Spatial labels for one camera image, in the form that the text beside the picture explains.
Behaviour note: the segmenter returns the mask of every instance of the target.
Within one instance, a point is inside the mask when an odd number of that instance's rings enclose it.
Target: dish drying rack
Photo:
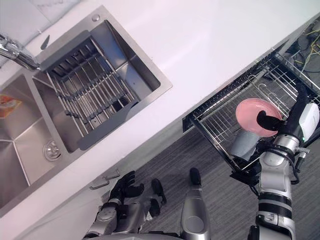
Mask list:
[[[237,105],[248,98],[264,99],[274,105],[285,120],[296,102],[297,83],[303,83],[310,102],[320,106],[319,85],[279,53],[273,52],[191,112],[183,120],[183,130],[195,126],[220,153],[233,173],[250,174],[259,156],[251,157],[244,164],[244,161],[239,161],[228,153],[228,148],[241,129],[236,119]],[[317,139],[319,133],[318,126],[310,140],[304,143],[304,147]]]
[[[42,67],[64,113],[72,118],[82,137],[78,141],[80,149],[85,150],[92,140],[124,122],[139,98],[88,31],[61,49],[66,50],[52,56]]]

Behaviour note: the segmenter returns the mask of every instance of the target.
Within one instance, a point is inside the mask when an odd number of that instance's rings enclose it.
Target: chrome faucet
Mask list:
[[[40,65],[23,48],[20,42],[0,33],[0,55],[31,71],[40,69]]]

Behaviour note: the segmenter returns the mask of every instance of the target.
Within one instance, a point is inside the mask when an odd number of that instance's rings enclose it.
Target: wire dish rack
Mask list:
[[[234,172],[246,171],[259,157],[251,158],[245,165],[240,165],[228,153],[238,130],[241,129],[236,120],[237,105],[248,98],[264,99],[273,104],[285,120],[296,102],[297,83],[306,86],[310,101],[319,106],[320,87],[283,56],[273,52],[190,113],[184,120],[183,128],[186,131],[193,125],[196,126]],[[305,146],[318,135],[319,129]]]
[[[137,98],[88,38],[46,72],[67,116],[83,137]]]

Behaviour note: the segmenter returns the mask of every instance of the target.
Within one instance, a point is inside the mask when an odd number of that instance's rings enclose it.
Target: pink bowl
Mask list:
[[[278,109],[270,102],[260,98],[248,98],[236,107],[236,120],[244,130],[255,133],[260,137],[271,137],[277,134],[278,131],[266,130],[257,123],[257,116],[260,111],[265,111],[268,116],[282,119]]]

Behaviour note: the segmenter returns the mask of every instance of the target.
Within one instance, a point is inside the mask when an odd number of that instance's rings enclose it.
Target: drain strainer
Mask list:
[[[43,154],[44,157],[51,162],[58,160],[61,156],[60,150],[54,140],[50,140],[46,145],[44,145]]]

